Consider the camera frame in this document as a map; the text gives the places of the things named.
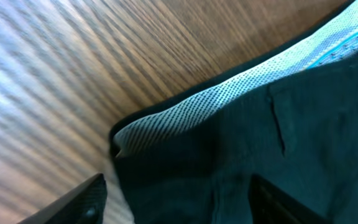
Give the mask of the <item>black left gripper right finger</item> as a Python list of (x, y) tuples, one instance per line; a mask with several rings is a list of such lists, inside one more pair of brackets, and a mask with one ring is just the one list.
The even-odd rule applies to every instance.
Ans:
[(260, 175), (251, 176), (249, 205), (253, 224), (329, 224)]

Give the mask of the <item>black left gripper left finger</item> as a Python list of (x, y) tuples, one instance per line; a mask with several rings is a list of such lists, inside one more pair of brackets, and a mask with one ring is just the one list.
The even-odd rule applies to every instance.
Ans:
[(107, 200), (103, 174), (96, 174), (20, 224), (102, 224)]

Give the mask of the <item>black shorts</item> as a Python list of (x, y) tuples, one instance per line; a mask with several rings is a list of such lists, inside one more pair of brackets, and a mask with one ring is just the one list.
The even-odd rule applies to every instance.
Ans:
[(303, 37), (113, 127), (136, 223), (252, 223), (264, 179), (358, 223), (358, 0)]

